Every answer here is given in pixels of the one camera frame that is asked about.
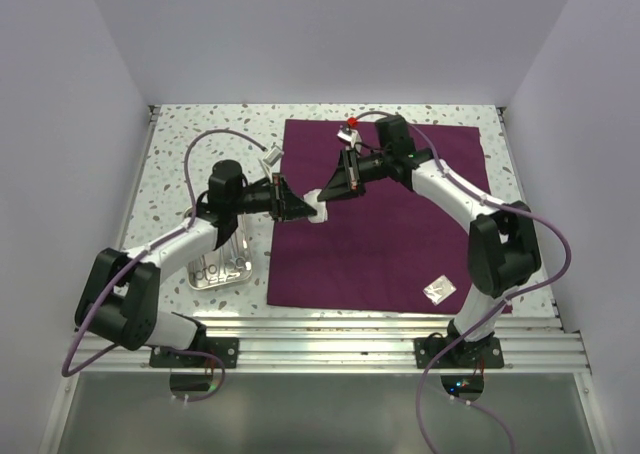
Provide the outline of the steel forceps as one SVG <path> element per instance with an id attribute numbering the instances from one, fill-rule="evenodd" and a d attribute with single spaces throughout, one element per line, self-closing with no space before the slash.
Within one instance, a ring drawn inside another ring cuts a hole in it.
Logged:
<path id="1" fill-rule="evenodd" d="M 208 268 L 206 260 L 201 257 L 191 263 L 193 277 L 196 281 L 208 278 Z"/>
<path id="2" fill-rule="evenodd" d="M 221 283 L 226 280 L 226 267 L 224 255 L 220 251 L 213 252 L 207 259 L 208 280 L 212 283 Z"/>
<path id="3" fill-rule="evenodd" d="M 236 229 L 226 243 L 228 263 L 235 270 L 241 271 L 245 269 L 246 260 L 244 257 L 244 248 L 242 247 L 239 230 Z"/>

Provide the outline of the purple cloth mat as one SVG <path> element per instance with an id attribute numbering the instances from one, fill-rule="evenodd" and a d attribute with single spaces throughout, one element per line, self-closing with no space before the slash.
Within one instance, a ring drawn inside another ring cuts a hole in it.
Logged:
<path id="1" fill-rule="evenodd" d="M 287 120 L 280 172 L 297 195 L 323 188 L 343 145 L 341 121 Z M 420 125 L 439 155 L 490 192 L 479 128 Z M 384 179 L 365 196 L 327 204 L 328 221 L 274 224 L 270 306 L 455 314 L 471 287 L 467 235 L 432 202 Z M 434 305 L 423 289 L 442 275 L 455 291 Z"/>

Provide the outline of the steel instrument tray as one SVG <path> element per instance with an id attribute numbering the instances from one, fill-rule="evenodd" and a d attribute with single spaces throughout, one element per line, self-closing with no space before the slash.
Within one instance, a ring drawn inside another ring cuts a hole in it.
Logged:
<path id="1" fill-rule="evenodd" d="M 245 215 L 238 217 L 238 228 L 223 246 L 187 265 L 188 284 L 197 291 L 242 283 L 248 281 L 252 273 Z"/>

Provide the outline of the clear plastic sachet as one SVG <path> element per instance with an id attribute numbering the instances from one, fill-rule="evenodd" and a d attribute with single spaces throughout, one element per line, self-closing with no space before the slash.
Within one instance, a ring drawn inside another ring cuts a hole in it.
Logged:
<path id="1" fill-rule="evenodd" d="M 423 294 L 433 304 L 439 305 L 456 292 L 456 286 L 446 276 L 441 275 L 423 288 Z"/>

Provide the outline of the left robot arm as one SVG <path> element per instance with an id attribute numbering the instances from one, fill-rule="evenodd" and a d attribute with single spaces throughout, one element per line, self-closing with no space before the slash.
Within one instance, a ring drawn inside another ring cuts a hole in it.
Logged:
<path id="1" fill-rule="evenodd" d="M 226 244 L 240 215 L 254 213 L 284 222 L 312 217 L 316 210 L 278 173 L 249 184 L 238 162 L 216 163 L 190 218 L 145 246 L 97 255 L 75 313 L 78 332 L 128 350 L 172 348 L 185 366 L 201 364 L 208 353 L 202 325 L 160 310 L 160 287 L 189 262 Z"/>

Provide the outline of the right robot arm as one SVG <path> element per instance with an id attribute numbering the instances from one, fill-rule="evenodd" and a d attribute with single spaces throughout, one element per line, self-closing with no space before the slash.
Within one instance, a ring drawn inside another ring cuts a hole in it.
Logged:
<path id="1" fill-rule="evenodd" d="M 367 184 L 391 179 L 439 207 L 464 230 L 467 240 L 467 271 L 471 288 L 461 310 L 449 322 L 441 340 L 427 341 L 435 347 L 431 361 L 441 367 L 450 362 L 464 367 L 479 359 L 490 347 L 497 317 L 508 295 L 525 285 L 541 268 L 541 255 L 529 207 L 507 204 L 488 194 L 452 170 L 433 143 L 416 147 L 418 127 L 400 115 L 378 119 L 379 145 L 366 154 L 365 145 L 351 119 L 338 131 L 344 143 L 337 168 L 319 192 L 319 203 L 361 197 Z"/>

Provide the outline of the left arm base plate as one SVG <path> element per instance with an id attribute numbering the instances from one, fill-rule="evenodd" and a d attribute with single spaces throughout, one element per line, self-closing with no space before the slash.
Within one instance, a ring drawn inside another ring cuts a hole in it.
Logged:
<path id="1" fill-rule="evenodd" d="M 151 351 L 149 366 L 159 369 L 199 369 L 210 367 L 212 356 L 217 358 L 216 367 L 223 364 L 226 369 L 235 369 L 240 353 L 240 340 L 236 337 L 207 337 L 195 351 L 186 352 L 171 348 Z"/>

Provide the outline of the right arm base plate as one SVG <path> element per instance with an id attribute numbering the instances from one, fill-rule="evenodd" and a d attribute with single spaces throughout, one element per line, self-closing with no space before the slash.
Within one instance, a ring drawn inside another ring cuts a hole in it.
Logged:
<path id="1" fill-rule="evenodd" d="M 438 333 L 413 340 L 416 367 L 424 369 L 451 341 Z M 500 341 L 494 336 L 478 341 L 462 341 L 433 365 L 435 369 L 502 369 L 505 367 Z"/>

